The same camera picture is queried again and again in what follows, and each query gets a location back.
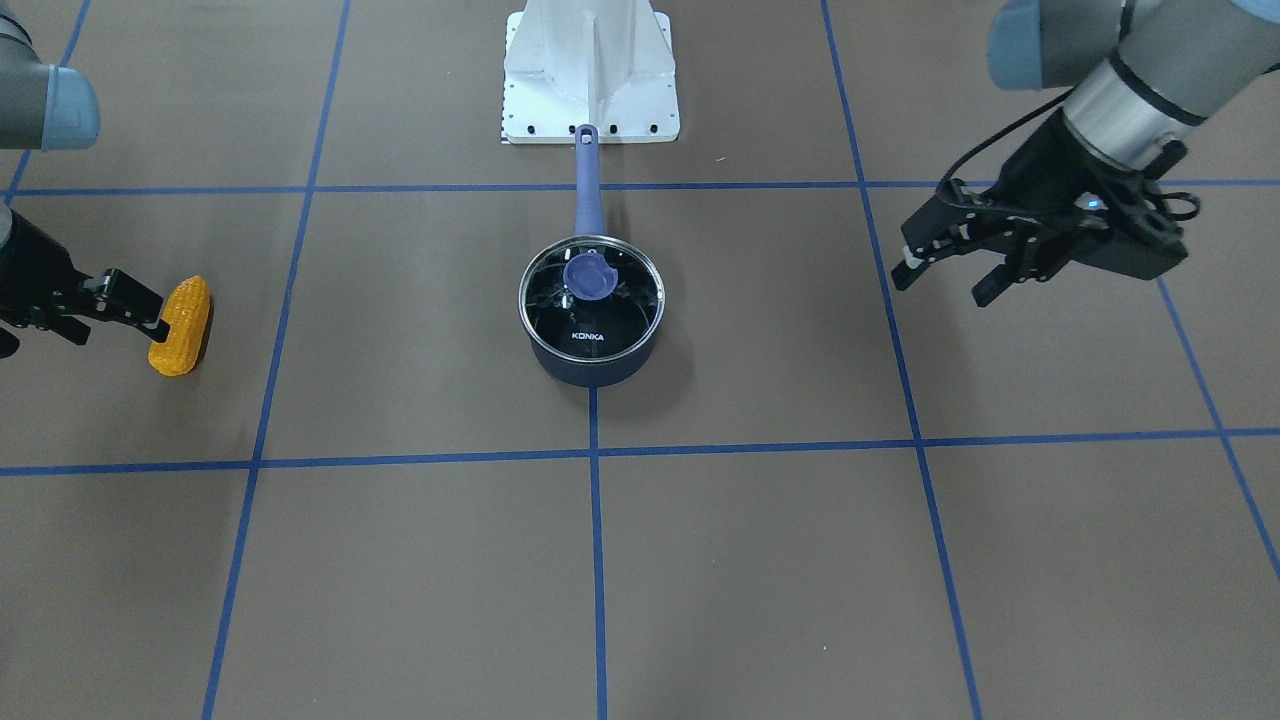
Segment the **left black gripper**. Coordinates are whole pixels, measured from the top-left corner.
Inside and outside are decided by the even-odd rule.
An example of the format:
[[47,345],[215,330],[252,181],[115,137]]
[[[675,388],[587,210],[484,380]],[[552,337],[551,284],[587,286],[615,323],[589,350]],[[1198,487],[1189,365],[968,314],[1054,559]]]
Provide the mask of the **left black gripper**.
[[1089,150],[1062,109],[1011,154],[988,190],[936,190],[901,232],[902,260],[890,273],[899,291],[947,258],[982,249],[1002,255],[972,288],[978,307],[1069,263],[1152,281],[1189,255],[1156,182]]

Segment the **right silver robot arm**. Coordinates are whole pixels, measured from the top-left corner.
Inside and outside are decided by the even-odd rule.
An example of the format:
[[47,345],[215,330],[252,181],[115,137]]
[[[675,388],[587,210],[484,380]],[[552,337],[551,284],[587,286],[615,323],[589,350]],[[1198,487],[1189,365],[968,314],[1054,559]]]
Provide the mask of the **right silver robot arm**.
[[[1,5],[1,146],[5,150],[79,150],[101,129],[90,81],[69,67],[49,64],[10,3]],[[170,327],[163,297],[125,272],[91,275],[70,254],[9,204],[1,208],[3,356],[20,347],[15,329],[52,332],[87,343],[87,319],[116,323],[163,342]]]

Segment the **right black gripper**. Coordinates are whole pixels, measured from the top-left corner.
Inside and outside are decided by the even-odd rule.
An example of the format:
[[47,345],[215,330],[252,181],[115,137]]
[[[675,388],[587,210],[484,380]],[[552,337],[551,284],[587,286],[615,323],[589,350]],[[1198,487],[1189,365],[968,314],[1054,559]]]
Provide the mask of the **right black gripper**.
[[124,270],[109,268],[97,277],[81,272],[56,240],[12,208],[3,208],[1,310],[8,325],[35,327],[86,346],[92,329],[72,316],[79,307],[84,316],[166,341],[164,306],[160,293]]

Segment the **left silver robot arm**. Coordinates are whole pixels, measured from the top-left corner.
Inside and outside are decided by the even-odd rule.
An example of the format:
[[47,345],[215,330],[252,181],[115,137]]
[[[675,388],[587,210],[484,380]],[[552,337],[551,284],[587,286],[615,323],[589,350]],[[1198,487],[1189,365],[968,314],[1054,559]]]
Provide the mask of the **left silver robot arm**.
[[902,224],[908,290],[975,251],[1001,263],[973,288],[991,305],[1014,284],[1073,263],[1152,281],[1187,259],[1197,196],[1158,182],[1185,138],[1277,69],[1275,1],[1011,1],[993,19],[988,68],[1002,88],[1062,88],[1038,128],[973,192],[947,170]]

